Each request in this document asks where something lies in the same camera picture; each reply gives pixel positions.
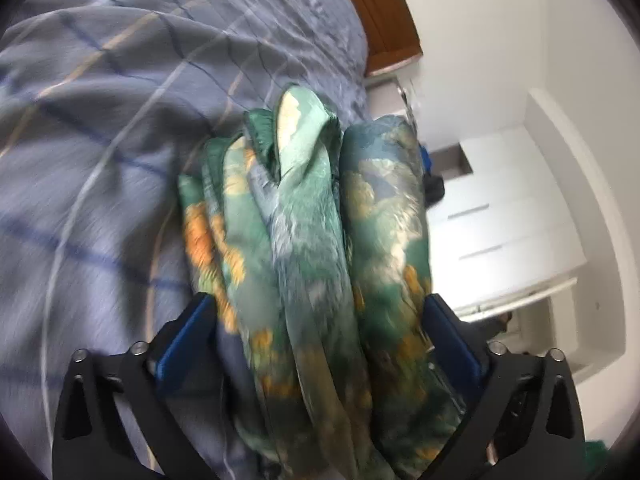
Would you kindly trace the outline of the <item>blue checked duvet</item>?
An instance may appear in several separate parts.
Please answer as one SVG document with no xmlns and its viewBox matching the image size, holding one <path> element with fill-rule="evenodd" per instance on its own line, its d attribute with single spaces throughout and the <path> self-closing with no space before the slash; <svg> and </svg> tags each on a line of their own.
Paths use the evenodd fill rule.
<svg viewBox="0 0 640 480">
<path fill-rule="evenodd" d="M 290 82 L 362 115 L 350 0 L 24 0 L 1 38 L 1 413 L 51 470 L 67 363 L 191 295 L 177 179 Z"/>
</svg>

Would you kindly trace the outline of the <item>green patterned silk jacket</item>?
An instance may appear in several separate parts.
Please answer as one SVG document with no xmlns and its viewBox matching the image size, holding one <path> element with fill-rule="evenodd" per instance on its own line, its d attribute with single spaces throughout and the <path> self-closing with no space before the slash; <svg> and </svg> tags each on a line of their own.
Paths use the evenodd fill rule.
<svg viewBox="0 0 640 480">
<path fill-rule="evenodd" d="M 425 177 L 404 118 L 343 128 L 291 84 L 179 178 L 192 284 L 231 340 L 235 431 L 281 479 L 415 479 L 459 425 L 421 325 Z"/>
</svg>

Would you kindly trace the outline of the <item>white desk with drawers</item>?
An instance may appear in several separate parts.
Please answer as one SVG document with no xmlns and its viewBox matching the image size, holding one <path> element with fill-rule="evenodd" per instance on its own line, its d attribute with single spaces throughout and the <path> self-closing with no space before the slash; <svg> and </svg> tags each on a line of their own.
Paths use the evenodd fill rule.
<svg viewBox="0 0 640 480">
<path fill-rule="evenodd" d="M 524 127 L 465 140 L 469 174 L 426 213 L 433 290 L 462 316 L 516 304 L 587 261 L 555 177 Z"/>
</svg>

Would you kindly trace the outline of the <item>dark jacket on chair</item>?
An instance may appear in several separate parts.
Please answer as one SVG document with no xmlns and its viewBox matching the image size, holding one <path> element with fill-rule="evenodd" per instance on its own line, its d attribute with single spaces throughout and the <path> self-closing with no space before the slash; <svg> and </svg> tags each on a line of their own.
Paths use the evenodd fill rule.
<svg viewBox="0 0 640 480">
<path fill-rule="evenodd" d="M 422 178 L 424 203 L 426 208 L 431 208 L 439 203 L 445 196 L 444 179 L 428 172 Z"/>
</svg>

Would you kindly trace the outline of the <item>wooden headboard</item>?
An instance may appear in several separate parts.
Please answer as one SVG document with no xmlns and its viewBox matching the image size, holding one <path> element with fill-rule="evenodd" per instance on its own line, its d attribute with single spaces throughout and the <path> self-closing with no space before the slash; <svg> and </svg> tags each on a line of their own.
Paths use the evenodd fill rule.
<svg viewBox="0 0 640 480">
<path fill-rule="evenodd" d="M 352 0 L 368 42 L 367 77 L 399 70 L 422 55 L 406 0 Z"/>
</svg>

